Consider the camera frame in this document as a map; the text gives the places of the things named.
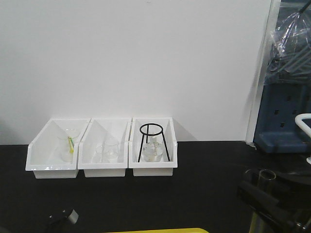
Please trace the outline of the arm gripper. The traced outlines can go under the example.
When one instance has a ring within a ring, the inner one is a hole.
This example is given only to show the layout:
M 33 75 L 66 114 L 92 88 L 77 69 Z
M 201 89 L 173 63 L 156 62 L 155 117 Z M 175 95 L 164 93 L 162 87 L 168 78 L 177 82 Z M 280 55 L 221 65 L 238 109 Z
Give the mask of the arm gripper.
M 69 222 L 76 224 L 79 215 L 73 208 L 63 209 L 60 213 L 52 214 L 49 216 L 48 227 L 60 224 L 62 222 Z

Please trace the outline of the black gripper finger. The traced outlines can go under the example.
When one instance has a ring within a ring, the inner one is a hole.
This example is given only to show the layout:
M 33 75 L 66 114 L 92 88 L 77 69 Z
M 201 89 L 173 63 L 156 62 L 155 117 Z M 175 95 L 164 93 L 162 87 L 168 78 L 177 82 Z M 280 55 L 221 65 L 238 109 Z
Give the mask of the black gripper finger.
M 237 196 L 254 212 L 250 232 L 306 232 L 306 181 L 243 181 Z
M 253 209 L 310 209 L 311 177 L 276 172 L 268 190 L 252 185 Z

